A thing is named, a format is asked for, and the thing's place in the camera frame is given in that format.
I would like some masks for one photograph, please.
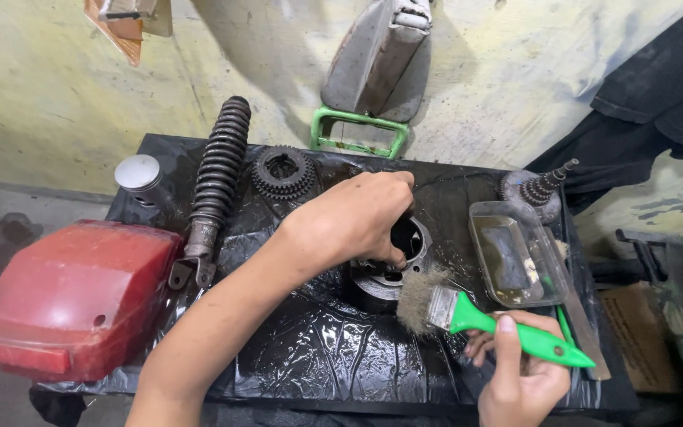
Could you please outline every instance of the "hand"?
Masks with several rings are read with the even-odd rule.
[[[536,427],[571,387],[568,368],[521,352],[516,322],[563,338],[558,322],[529,312],[500,312],[494,335],[468,332],[465,355],[481,366],[496,351],[497,367],[479,396],[482,427]]]
[[[404,253],[392,245],[390,233],[413,201],[413,183],[410,172],[363,172],[290,213],[275,236],[318,271],[352,258],[404,268]]]

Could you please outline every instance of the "black plastic sheet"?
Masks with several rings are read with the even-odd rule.
[[[204,143],[200,139],[147,134],[138,152],[160,162],[176,185],[177,199],[160,212],[142,208],[120,190],[107,219],[184,234]],[[252,162],[262,149],[250,146],[247,162]],[[498,198],[496,187],[502,171],[337,153],[306,154],[315,162],[320,179],[308,195],[292,202],[276,202],[257,194],[245,168],[234,208],[216,245],[220,247],[216,280],[248,259],[293,209],[337,182],[362,171],[409,170],[416,179],[415,218],[429,229],[433,239],[430,256],[454,273],[455,281],[480,309],[502,309],[484,290],[468,230],[468,207],[476,201]],[[579,369],[573,369],[572,389],[558,408],[634,410],[636,396],[602,316],[581,244],[575,231],[562,225],[560,221],[553,224],[553,230],[558,236],[563,232],[572,248],[569,262],[574,280],[587,314],[600,332],[613,379],[593,382]],[[413,416],[465,413],[466,405],[476,404],[493,373],[493,359],[475,368],[462,356],[466,344],[463,335],[441,334],[419,340],[394,315],[375,315],[359,309],[354,286],[347,267],[342,265],[292,293],[210,388],[208,399]],[[107,378],[83,384],[38,384],[38,388],[64,393],[135,393],[148,352],[202,293],[193,283],[182,291],[168,292],[144,354]],[[535,311],[553,316],[551,308]]]

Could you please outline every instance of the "green metal frame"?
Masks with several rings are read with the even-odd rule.
[[[331,127],[337,121],[356,123],[358,125],[370,125],[375,126],[376,128],[394,131],[394,141],[389,145],[389,148],[373,148],[365,145],[334,141],[331,139]],[[408,128],[407,123],[375,119],[367,114],[362,115],[355,114],[354,112],[336,111],[324,105],[318,108],[313,115],[313,123],[310,128],[309,148],[310,150],[318,151],[322,144],[328,145],[329,147],[360,151],[362,153],[386,157],[387,159],[394,159],[397,156],[399,149],[402,148],[404,141],[408,139],[409,133],[410,129]]]

